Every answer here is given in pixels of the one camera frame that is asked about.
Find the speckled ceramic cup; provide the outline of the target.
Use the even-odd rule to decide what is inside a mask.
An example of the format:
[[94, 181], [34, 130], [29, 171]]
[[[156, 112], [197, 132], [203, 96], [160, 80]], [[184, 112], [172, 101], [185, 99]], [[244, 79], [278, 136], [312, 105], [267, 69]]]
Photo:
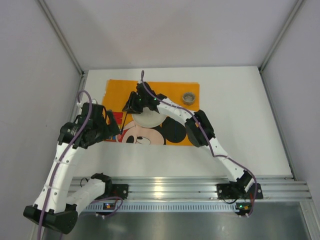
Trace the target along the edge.
[[196, 95], [193, 92], [185, 92], [182, 95], [182, 101], [185, 105], [191, 106], [196, 101]]

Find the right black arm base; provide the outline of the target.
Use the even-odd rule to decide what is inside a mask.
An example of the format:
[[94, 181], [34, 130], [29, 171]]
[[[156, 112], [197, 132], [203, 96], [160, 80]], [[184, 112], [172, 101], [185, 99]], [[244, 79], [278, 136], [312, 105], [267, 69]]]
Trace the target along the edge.
[[217, 198], [219, 200], [250, 200], [255, 195], [256, 200], [262, 200], [264, 198], [261, 185], [253, 184], [248, 191], [245, 191], [235, 183], [219, 183], [216, 185]]

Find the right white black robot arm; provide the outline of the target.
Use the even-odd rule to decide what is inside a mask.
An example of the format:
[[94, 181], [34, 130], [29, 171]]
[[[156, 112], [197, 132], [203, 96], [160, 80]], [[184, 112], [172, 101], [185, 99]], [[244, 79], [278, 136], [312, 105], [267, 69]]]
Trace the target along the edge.
[[185, 127], [189, 141], [197, 148], [206, 149], [225, 168], [229, 181], [241, 193], [252, 186], [258, 189], [257, 179], [245, 166], [237, 163], [219, 143], [214, 128], [203, 110], [192, 111], [171, 101], [163, 94], [156, 94], [147, 82], [136, 85], [123, 107], [124, 112], [141, 114], [144, 108], [170, 117]]

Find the blue fork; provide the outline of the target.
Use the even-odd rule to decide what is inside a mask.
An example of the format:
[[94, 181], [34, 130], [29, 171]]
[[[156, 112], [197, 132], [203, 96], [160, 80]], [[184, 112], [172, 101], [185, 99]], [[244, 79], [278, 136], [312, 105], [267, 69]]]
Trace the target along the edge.
[[174, 141], [177, 140], [177, 121], [174, 123]]

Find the blue spoon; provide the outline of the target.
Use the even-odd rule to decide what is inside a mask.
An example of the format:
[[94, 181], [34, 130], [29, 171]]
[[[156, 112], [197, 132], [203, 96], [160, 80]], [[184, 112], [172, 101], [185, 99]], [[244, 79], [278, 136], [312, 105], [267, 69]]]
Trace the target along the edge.
[[126, 112], [126, 113], [125, 113], [125, 117], [124, 117], [124, 120], [123, 120], [123, 123], [122, 123], [121, 129], [120, 129], [120, 134], [121, 134], [121, 135], [122, 135], [122, 134], [123, 134], [123, 132], [124, 132], [124, 127], [125, 127], [125, 124], [126, 124], [127, 116], [128, 116], [128, 112]]

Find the cream round plate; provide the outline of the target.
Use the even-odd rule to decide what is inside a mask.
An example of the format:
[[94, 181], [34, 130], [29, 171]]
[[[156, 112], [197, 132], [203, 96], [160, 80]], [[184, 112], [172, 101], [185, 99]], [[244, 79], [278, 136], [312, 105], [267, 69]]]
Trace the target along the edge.
[[163, 123], [166, 117], [156, 111], [144, 111], [141, 114], [132, 114], [133, 121], [143, 128], [154, 128]]

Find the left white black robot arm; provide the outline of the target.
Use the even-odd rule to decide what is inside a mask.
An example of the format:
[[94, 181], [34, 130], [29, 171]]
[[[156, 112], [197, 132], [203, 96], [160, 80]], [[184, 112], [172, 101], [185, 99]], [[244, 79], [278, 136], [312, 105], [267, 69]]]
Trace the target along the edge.
[[60, 129], [55, 158], [42, 190], [23, 216], [40, 228], [69, 234], [78, 216], [93, 201], [108, 198], [112, 179], [103, 173], [93, 174], [86, 185], [69, 195], [75, 170], [88, 147], [120, 133], [111, 110], [96, 103], [84, 103], [73, 122]]

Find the orange cartoon mouse placemat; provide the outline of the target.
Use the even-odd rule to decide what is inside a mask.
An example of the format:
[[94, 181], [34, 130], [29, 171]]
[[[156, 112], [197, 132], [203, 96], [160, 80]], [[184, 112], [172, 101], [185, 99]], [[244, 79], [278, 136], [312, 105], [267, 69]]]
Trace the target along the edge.
[[[111, 110], [121, 130], [126, 112], [122, 111], [129, 95], [136, 90], [137, 81], [110, 79], [107, 81], [102, 104]], [[195, 82], [148, 82], [156, 94], [163, 94], [171, 101], [191, 111], [200, 109], [200, 85]], [[195, 94], [195, 103], [185, 105], [182, 96], [185, 92]], [[128, 113], [122, 134], [108, 139], [108, 142], [133, 143], [143, 145], [191, 146], [184, 125], [177, 122], [176, 141], [174, 140], [175, 120], [165, 115], [163, 123], [156, 127], [145, 128], [137, 125]]]

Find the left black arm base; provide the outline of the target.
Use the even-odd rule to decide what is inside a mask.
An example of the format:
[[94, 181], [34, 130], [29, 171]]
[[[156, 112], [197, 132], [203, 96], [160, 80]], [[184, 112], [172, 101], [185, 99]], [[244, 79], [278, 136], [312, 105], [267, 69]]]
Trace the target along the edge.
[[108, 197], [120, 197], [123, 200], [127, 199], [129, 194], [129, 185], [128, 184], [112, 184], [106, 187], [104, 193], [100, 196], [97, 196], [94, 200], [101, 200]]

